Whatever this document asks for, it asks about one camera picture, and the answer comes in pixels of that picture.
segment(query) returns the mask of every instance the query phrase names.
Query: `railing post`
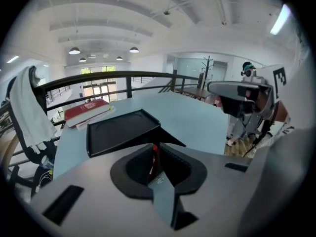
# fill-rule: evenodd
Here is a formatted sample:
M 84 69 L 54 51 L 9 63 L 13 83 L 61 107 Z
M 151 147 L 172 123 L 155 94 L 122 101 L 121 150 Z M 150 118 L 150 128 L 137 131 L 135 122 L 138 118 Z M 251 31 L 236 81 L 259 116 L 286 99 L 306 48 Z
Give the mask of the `railing post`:
M 185 78 L 182 79 L 181 94 L 182 94 L 182 91 L 183 91 L 183 88 L 184 88 L 184 82 L 185 82 L 185 80 L 186 80 Z
M 174 86 L 176 85 L 176 79 L 177 79 L 177 70 L 174 69 L 173 70 L 172 80 L 171 80 L 171 86 L 170 86 L 170 90 L 171 91 L 174 91 Z
M 197 88 L 198 89 L 201 89 L 202 87 L 202 82 L 203 82 L 203 76 L 204 76 L 204 73 L 201 73 L 198 77 L 198 83 L 197 83 Z
M 126 77 L 126 96 L 127 98 L 132 97 L 132 78 L 131 77 Z
M 50 98 L 50 100 L 51 100 L 51 101 L 54 101 L 53 95 L 51 94 L 51 91 L 49 91 L 47 94 L 48 94 L 48 97 Z

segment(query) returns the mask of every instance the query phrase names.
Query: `person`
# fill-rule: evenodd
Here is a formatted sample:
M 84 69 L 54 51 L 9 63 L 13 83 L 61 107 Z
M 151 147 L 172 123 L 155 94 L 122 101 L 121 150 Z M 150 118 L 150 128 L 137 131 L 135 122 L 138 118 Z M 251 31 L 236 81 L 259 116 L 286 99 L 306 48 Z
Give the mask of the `person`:
M 246 97 L 247 98 L 250 97 L 250 94 L 251 94 L 250 90 L 247 90 L 246 91 Z M 264 109 L 264 107 L 265 107 L 265 105 L 267 103 L 267 100 L 268 100 L 267 94 L 265 92 L 263 92 L 263 91 L 260 91 L 259 95 L 258 95 L 258 98 L 257 98 L 257 100 L 255 102 L 256 110 L 261 111 L 262 109 Z M 217 96 L 215 101 L 216 101 L 216 106 L 217 107 L 221 107 L 221 108 L 223 107 L 220 96 Z M 284 104 L 281 101 L 279 101 L 278 109 L 277 109 L 277 113 L 276 113 L 274 121 L 283 122 L 284 124 L 283 124 L 282 128 L 272 138 L 263 138 L 262 141 L 260 143 L 258 143 L 258 145 L 256 145 L 253 148 L 253 150 L 252 150 L 253 153 L 255 153 L 258 148 L 261 148 L 263 146 L 270 146 L 277 138 L 279 138 L 279 137 L 281 137 L 281 136 L 283 136 L 285 134 L 291 133 L 295 129 L 290 124 L 290 121 L 291 121 L 290 116 L 289 116 Z M 233 145 L 233 143 L 237 140 L 236 138 L 238 139 L 239 137 L 233 135 L 233 137 L 230 140 L 226 140 L 226 144 L 229 145 L 229 146 Z
M 248 69 L 256 69 L 255 66 L 249 62 L 246 61 L 242 65 L 242 72 L 241 74 L 244 75 L 245 71 Z M 244 126 L 242 122 L 235 117 L 232 117 L 231 115 L 229 116 L 229 128 L 228 128 L 228 133 L 227 133 L 227 140 L 226 140 L 226 145 L 232 146 L 236 143 L 236 141 L 244 136 L 245 131 L 244 131 Z
M 242 65 L 242 72 L 243 72 L 243 74 L 246 72 L 247 69 L 254 69 L 255 70 L 256 68 L 250 61 L 246 61 Z

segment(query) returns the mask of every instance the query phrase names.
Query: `chair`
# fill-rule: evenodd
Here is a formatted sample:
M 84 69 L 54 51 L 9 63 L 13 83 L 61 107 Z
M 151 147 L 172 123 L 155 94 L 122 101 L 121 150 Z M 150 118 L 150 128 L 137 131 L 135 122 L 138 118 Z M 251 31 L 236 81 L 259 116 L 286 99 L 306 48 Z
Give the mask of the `chair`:
M 29 70 L 29 79 L 30 81 L 32 80 L 32 76 L 33 76 L 33 72 L 36 68 L 33 66 L 30 68 Z M 13 78 L 7 88 L 7 92 L 6 92 L 6 99 L 10 99 L 10 91 L 12 89 L 12 86 L 14 84 L 15 78 Z M 36 97 L 37 102 L 39 103 L 39 105 L 42 107 L 43 111 L 45 112 L 45 114 L 47 115 L 47 108 L 46 108 L 46 92 L 45 90 L 43 90 L 42 88 L 35 88 L 32 87 L 32 91 Z M 24 151 L 26 157 L 33 163 L 38 164 L 38 168 L 36 169 L 34 178 L 33 178 L 33 182 L 32 182 L 32 192 L 31 192 L 31 197 L 35 194 L 36 192 L 36 187 L 39 186 L 40 184 L 40 177 L 42 176 L 43 173 L 45 173 L 46 171 L 48 171 L 48 169 L 44 168 L 41 164 L 41 160 L 44 156 L 47 156 L 49 161 L 51 163 L 54 163 L 55 160 L 55 155 L 56 155 L 56 150 L 57 147 L 55 146 L 53 140 L 50 140 L 48 142 L 44 142 L 44 144 L 46 145 L 46 149 L 45 150 L 40 150 L 40 153 L 37 154 L 31 147 L 26 147 L 25 141 L 24 141 L 24 137 L 23 137 L 23 133 L 22 130 L 19 126 L 19 123 L 16 120 L 16 117 L 13 113 L 13 109 L 11 107 L 11 105 L 9 106 L 9 114 L 10 117 L 12 119 L 12 124 L 14 126 L 15 132 L 16 132 L 16 136 L 19 139 L 19 142 L 21 144 L 22 150 Z M 24 186 L 28 186 L 29 187 L 29 182 L 27 182 L 27 180 L 21 178 L 18 176 L 18 171 L 19 168 L 15 168 L 14 170 L 14 175 L 13 175 L 13 179 L 11 179 L 11 184 L 15 185 L 15 183 L 19 183 L 21 185 Z M 46 185 L 47 183 L 49 183 L 50 181 L 45 180 L 45 182 L 42 183 L 42 187 L 44 185 Z
M 32 79 L 32 70 L 35 69 L 35 67 L 32 67 L 29 70 L 29 77 L 30 80 Z M 7 88 L 7 93 L 6 93 L 6 98 L 10 99 L 10 91 L 11 88 L 13 86 L 13 83 L 15 81 L 15 78 L 13 78 Z M 47 114 L 47 108 L 46 108 L 46 92 L 45 90 L 43 90 L 42 88 L 33 88 L 33 93 L 36 97 L 37 102 L 39 103 L 39 105 L 42 107 L 43 111 L 45 112 L 45 114 Z M 20 141 L 21 147 L 26 155 L 26 157 L 33 163 L 35 164 L 41 164 L 41 160 L 44 156 L 47 156 L 48 159 L 50 160 L 51 163 L 54 163 L 55 160 L 55 155 L 56 155 L 56 149 L 57 147 L 55 146 L 53 140 L 50 140 L 48 142 L 44 142 L 44 144 L 46 145 L 46 149 L 45 150 L 40 150 L 40 154 L 37 154 L 36 152 L 34 152 L 34 150 L 31 147 L 26 147 L 25 145 L 25 141 L 24 141 L 24 137 L 23 137 L 23 133 L 21 131 L 21 128 L 19 126 L 19 123 L 17 122 L 15 115 L 13 113 L 13 109 L 11 107 L 11 105 L 9 106 L 9 114 L 11 116 L 12 119 L 12 124 L 14 126 L 15 132 L 18 136 L 18 139 Z

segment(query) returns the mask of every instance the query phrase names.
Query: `window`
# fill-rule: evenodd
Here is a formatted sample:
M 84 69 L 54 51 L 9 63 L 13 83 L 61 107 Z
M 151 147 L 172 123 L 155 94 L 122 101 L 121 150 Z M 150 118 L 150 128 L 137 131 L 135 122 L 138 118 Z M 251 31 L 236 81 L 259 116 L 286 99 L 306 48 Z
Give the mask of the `window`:
M 113 72 L 115 71 L 115 66 L 104 66 L 102 67 L 102 72 Z
M 84 69 L 80 70 L 80 73 L 83 75 L 83 74 L 90 74 L 92 72 L 91 72 L 90 68 L 84 68 Z
M 102 67 L 101 71 L 113 72 L 115 71 L 115 66 L 104 66 Z M 89 74 L 89 73 L 92 73 L 90 68 L 81 69 L 81 74 Z M 117 91 L 115 78 L 88 81 L 88 82 L 82 83 L 82 86 L 83 86 L 83 92 L 84 92 L 85 97 Z M 96 98 L 103 98 L 107 102 L 112 102 L 112 101 L 118 100 L 118 95 L 110 94 L 110 95 L 100 96 Z
M 102 72 L 114 72 L 115 66 L 104 66 L 102 67 Z M 115 78 L 110 78 L 108 81 L 115 81 Z

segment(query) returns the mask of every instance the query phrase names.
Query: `red book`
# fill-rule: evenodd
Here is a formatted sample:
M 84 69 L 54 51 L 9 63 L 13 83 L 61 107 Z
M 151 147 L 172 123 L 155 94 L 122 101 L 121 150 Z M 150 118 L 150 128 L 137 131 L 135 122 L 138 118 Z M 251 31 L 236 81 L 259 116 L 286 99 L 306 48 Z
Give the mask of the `red book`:
M 109 103 L 103 99 L 97 99 L 65 110 L 65 121 L 68 127 L 71 128 L 94 116 L 107 112 L 109 109 Z

